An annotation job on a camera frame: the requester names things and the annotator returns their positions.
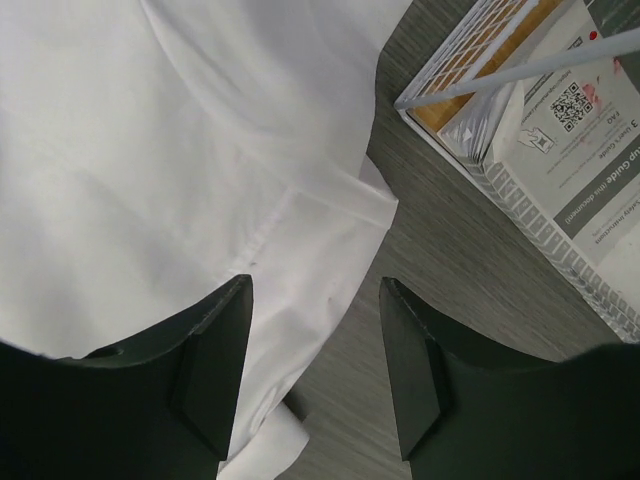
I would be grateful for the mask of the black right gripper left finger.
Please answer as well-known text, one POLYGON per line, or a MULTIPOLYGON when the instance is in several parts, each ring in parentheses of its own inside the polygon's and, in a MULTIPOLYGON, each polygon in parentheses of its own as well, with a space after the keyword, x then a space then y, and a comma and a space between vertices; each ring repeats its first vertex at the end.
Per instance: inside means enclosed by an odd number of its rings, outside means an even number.
POLYGON ((227 458, 252 322, 238 275, 81 359, 1 347, 5 479, 213 479, 227 458))

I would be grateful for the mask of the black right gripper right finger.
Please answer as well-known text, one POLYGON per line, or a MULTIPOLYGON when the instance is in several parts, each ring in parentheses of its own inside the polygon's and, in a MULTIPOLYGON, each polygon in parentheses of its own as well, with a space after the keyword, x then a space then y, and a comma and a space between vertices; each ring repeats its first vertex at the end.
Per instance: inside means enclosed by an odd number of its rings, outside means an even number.
POLYGON ((402 459, 415 479, 635 479, 639 348, 553 362, 443 314, 399 280, 379 291, 402 459))

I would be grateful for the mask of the white long sleeve shirt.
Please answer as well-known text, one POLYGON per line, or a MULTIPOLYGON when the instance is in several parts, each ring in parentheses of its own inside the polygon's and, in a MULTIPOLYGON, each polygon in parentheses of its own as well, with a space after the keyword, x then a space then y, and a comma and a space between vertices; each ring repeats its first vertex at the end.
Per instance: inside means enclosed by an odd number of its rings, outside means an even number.
POLYGON ((1 336, 83 356, 238 274, 254 309, 223 479, 309 436, 285 396, 397 199, 368 158, 405 1, 5 1, 1 336))

